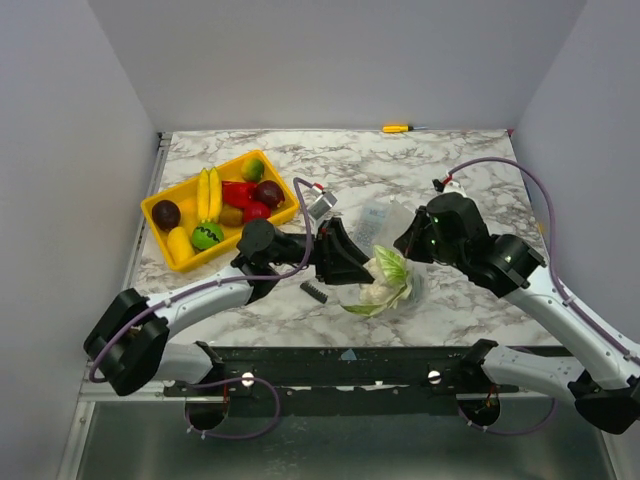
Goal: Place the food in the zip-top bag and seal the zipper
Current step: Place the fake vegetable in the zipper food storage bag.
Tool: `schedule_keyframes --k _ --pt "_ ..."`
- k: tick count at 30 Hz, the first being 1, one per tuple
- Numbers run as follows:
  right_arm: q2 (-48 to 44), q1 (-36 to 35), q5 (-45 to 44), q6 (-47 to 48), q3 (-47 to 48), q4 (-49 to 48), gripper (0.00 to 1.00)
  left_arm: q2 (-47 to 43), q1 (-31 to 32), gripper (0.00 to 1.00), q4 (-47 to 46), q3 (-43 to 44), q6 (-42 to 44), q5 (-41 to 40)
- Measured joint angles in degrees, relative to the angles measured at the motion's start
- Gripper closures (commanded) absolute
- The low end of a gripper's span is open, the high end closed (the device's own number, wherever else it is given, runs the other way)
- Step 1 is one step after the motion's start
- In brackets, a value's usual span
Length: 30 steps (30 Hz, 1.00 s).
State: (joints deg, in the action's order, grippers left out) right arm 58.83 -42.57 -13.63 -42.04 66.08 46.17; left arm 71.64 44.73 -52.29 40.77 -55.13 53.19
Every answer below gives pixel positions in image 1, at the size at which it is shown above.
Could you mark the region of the clear zip top bag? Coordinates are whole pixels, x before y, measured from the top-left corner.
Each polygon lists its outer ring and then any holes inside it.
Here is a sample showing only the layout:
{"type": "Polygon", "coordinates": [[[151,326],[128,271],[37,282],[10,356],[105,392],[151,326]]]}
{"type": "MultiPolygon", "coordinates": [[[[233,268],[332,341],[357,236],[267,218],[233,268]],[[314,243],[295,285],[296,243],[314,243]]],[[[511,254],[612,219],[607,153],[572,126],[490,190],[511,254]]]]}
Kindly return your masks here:
{"type": "Polygon", "coordinates": [[[419,304],[426,293],[425,269],[405,259],[394,246],[413,218],[414,214],[393,198],[364,203],[351,239],[369,257],[365,269],[374,282],[339,288],[343,310],[360,317],[391,317],[419,304]]]}

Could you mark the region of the white cauliflower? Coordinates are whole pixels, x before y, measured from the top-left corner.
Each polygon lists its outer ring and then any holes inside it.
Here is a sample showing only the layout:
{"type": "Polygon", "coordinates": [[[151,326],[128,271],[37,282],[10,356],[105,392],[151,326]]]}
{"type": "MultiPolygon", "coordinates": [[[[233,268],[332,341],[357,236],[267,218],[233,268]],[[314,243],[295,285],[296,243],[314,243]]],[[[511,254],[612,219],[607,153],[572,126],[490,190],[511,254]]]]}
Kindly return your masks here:
{"type": "Polygon", "coordinates": [[[373,317],[397,308],[413,290],[412,275],[404,257],[381,245],[375,245],[373,253],[365,268],[375,281],[359,285],[357,302],[340,303],[343,310],[361,317],[373,317]]]}

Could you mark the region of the red bell pepper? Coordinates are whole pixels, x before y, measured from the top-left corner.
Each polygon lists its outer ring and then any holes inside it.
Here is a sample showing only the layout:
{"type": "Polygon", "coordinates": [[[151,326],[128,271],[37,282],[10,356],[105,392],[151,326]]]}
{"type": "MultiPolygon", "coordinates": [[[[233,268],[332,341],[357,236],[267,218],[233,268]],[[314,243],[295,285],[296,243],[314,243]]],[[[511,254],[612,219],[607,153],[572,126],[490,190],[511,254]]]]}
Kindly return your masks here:
{"type": "Polygon", "coordinates": [[[223,202],[231,207],[244,209],[253,201],[257,186],[258,184],[253,182],[223,181],[223,202]]]}

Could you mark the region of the yellow banana bunch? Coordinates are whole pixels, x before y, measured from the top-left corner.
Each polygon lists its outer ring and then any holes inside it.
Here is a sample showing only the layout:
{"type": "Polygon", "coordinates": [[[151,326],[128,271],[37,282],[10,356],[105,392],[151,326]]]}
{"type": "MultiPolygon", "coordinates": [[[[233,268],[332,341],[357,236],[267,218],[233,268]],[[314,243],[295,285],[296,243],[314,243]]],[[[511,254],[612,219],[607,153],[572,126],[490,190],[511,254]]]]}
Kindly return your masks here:
{"type": "Polygon", "coordinates": [[[197,178],[196,212],[200,223],[219,221],[223,207],[222,180],[215,167],[203,169],[197,178]]]}

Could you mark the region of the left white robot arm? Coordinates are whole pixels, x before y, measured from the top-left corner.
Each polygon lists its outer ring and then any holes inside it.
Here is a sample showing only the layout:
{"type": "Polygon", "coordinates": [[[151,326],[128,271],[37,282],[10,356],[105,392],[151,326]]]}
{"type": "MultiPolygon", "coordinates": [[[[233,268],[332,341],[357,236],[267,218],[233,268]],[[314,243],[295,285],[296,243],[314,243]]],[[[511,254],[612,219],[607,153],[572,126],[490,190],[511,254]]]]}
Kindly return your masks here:
{"type": "Polygon", "coordinates": [[[91,381],[107,382],[120,396],[151,381],[188,383],[201,395],[214,393],[222,380],[220,357],[204,342],[172,345],[178,333],[229,309],[268,295],[282,274],[278,265],[297,274],[306,266],[327,285],[370,284],[369,258],[333,217],[317,233],[290,234],[265,219],[249,222],[237,244],[238,255],[219,272],[180,289],[143,296],[120,292],[84,341],[93,365],[91,381]]]}

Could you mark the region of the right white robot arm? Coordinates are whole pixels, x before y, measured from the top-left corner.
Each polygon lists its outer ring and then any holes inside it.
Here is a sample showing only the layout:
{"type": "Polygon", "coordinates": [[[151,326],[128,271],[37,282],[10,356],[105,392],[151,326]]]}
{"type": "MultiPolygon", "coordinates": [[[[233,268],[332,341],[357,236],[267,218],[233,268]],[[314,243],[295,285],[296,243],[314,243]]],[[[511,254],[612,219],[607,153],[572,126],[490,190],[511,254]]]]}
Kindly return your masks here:
{"type": "Polygon", "coordinates": [[[534,318],[568,351],[543,357],[494,341],[476,342],[460,379],[480,392],[491,384],[523,387],[574,405],[594,427],[622,434],[639,419],[638,344],[579,300],[565,299],[549,266],[525,240],[489,232],[475,202],[444,193],[417,209],[394,246],[408,260],[453,267],[534,318]]]}

